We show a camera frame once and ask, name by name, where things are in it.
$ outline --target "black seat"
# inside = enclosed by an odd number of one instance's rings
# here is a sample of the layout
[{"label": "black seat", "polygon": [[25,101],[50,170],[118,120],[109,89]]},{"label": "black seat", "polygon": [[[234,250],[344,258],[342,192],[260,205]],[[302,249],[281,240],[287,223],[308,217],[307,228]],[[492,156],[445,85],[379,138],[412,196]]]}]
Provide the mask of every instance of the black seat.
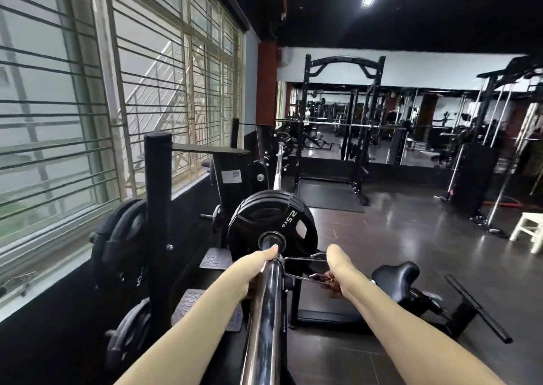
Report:
[{"label": "black seat", "polygon": [[398,304],[410,299],[411,284],[420,275],[419,267],[413,262],[400,265],[381,265],[371,274],[375,284]]}]

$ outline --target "forearm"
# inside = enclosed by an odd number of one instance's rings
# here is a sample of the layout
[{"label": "forearm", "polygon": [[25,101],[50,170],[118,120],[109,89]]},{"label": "forearm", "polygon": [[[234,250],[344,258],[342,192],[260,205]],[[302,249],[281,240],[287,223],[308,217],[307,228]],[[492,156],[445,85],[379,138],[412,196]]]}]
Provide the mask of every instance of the forearm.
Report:
[{"label": "forearm", "polygon": [[386,349],[407,385],[503,385],[480,360],[407,312],[354,269],[342,275],[345,296]]},{"label": "forearm", "polygon": [[199,384],[246,293],[234,272],[224,272],[191,311],[149,348],[116,385]]}]

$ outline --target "black weight plate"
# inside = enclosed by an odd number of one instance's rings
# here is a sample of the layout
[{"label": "black weight plate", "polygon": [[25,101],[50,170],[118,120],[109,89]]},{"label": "black weight plate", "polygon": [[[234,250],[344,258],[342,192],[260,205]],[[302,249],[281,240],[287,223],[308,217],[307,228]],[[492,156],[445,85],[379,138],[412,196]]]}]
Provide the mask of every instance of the black weight plate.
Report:
[{"label": "black weight plate", "polygon": [[[296,230],[300,221],[306,228],[303,238]],[[259,249],[258,239],[271,231],[285,237],[283,257],[309,257],[316,253],[318,238],[309,208],[293,194],[264,190],[246,198],[230,221],[228,246],[233,260]]]}]

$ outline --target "black wall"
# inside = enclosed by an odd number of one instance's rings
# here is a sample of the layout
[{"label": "black wall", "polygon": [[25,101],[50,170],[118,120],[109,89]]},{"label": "black wall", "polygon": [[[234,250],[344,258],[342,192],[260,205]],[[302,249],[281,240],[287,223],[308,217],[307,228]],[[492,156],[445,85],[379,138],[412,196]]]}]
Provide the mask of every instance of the black wall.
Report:
[{"label": "black wall", "polygon": [[[189,278],[207,248],[216,244],[211,223],[199,216],[212,213],[218,203],[209,178],[173,201],[175,249],[172,267],[165,269],[172,284],[183,285],[180,275]],[[104,295],[94,286],[86,262],[0,323],[1,383],[95,385],[112,381],[103,370],[104,333],[116,328],[146,293],[120,288]],[[178,292],[172,296],[180,297]]]}]

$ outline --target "rubber floor mat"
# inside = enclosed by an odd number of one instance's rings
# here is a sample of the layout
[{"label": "rubber floor mat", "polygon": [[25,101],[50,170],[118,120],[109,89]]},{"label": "rubber floor mat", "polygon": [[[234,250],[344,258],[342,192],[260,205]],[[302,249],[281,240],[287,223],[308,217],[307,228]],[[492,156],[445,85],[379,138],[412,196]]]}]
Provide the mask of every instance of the rubber floor mat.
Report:
[{"label": "rubber floor mat", "polygon": [[298,196],[310,208],[346,210],[347,212],[364,211],[364,207],[349,183],[302,179]]}]

